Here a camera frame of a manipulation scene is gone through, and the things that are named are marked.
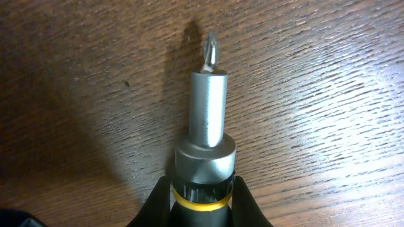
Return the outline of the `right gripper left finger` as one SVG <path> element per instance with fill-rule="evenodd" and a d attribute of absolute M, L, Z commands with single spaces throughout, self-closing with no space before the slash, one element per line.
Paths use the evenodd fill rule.
<path fill-rule="evenodd" d="M 170 180 L 160 177 L 134 219 L 126 227 L 168 227 Z"/>

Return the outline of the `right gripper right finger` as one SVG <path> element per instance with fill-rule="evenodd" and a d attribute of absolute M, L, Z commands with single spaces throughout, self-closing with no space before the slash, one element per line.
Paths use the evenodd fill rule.
<path fill-rule="evenodd" d="M 235 227 L 273 227 L 240 176 L 235 177 L 231 210 Z"/>

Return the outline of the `yellow black stubby screwdriver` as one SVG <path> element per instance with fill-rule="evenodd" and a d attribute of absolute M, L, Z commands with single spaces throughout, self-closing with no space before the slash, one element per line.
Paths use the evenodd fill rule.
<path fill-rule="evenodd" d="M 211 32 L 203 65 L 191 73 L 189 133 L 175 149 L 172 208 L 176 226 L 228 226 L 235 178 L 235 141 L 224 132 L 228 73 L 218 68 L 219 41 Z"/>

